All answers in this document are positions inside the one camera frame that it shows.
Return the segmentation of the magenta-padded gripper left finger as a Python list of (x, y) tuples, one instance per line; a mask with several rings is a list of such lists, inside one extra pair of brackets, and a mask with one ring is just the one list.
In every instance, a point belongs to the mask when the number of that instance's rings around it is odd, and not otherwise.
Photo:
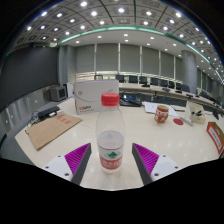
[(66, 155), (55, 156), (43, 166), (43, 169), (79, 185), (82, 181), (90, 155), (91, 144), (87, 143)]

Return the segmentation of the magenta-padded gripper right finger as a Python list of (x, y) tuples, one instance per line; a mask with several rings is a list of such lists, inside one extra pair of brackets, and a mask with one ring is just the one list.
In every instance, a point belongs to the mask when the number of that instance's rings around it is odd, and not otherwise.
[(143, 185), (148, 185), (181, 169), (168, 155), (158, 155), (136, 143), (132, 144), (132, 154)]

